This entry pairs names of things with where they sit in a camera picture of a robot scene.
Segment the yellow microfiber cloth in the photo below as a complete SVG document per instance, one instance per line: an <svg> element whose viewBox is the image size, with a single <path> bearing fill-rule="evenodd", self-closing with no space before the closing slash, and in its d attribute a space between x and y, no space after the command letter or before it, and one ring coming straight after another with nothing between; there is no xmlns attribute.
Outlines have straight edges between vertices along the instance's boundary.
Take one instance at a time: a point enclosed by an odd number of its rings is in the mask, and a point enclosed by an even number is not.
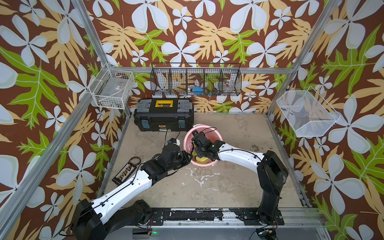
<svg viewBox="0 0 384 240"><path fill-rule="evenodd" d="M206 165L206 164L209 164L209 163L212 162L212 161L211 161L209 158L207 158L207 157L199 157L196 151L193 151L193 152L192 152L192 155L193 155L193 159L192 159L192 161L193 161L194 163L197 163L197 164L200 164L200 165Z"/></svg>

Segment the pink plastic bucket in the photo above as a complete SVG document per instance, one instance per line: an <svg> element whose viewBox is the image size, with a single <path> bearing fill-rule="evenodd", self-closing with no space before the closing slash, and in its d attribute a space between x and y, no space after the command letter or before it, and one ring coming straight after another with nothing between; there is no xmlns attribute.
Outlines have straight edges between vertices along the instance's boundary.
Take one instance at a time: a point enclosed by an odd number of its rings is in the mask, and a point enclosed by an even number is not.
<svg viewBox="0 0 384 240"><path fill-rule="evenodd" d="M194 125L184 138L184 150L192 155L191 164L198 167L214 166L224 144L217 128L203 124Z"/></svg>

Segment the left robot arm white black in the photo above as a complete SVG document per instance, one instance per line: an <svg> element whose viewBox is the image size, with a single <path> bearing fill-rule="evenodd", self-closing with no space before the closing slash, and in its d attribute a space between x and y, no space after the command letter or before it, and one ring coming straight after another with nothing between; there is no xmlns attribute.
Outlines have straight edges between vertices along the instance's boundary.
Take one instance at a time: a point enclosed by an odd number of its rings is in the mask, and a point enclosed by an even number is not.
<svg viewBox="0 0 384 240"><path fill-rule="evenodd" d="M103 240L124 226L146 225L150 222L152 208L138 200L126 208L130 200L149 189L160 180L169 177L170 171L187 166L193 156L176 144L163 147L160 154L139 165L138 170L126 182L111 192L91 202L81 201L75 210L69 227L77 240Z"/></svg>

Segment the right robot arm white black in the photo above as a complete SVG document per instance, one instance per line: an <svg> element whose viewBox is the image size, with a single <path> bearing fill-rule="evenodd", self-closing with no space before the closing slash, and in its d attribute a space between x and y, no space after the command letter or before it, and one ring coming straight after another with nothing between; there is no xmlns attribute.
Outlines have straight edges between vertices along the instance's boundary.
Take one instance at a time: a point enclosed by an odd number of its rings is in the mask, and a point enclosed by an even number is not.
<svg viewBox="0 0 384 240"><path fill-rule="evenodd" d="M289 175L288 169L277 154L273 151L255 153L220 140L212 142L204 132L196 130L192 135L194 150L199 158L234 163L258 174L263 194L257 216L261 223L272 224L281 199L281 191Z"/></svg>

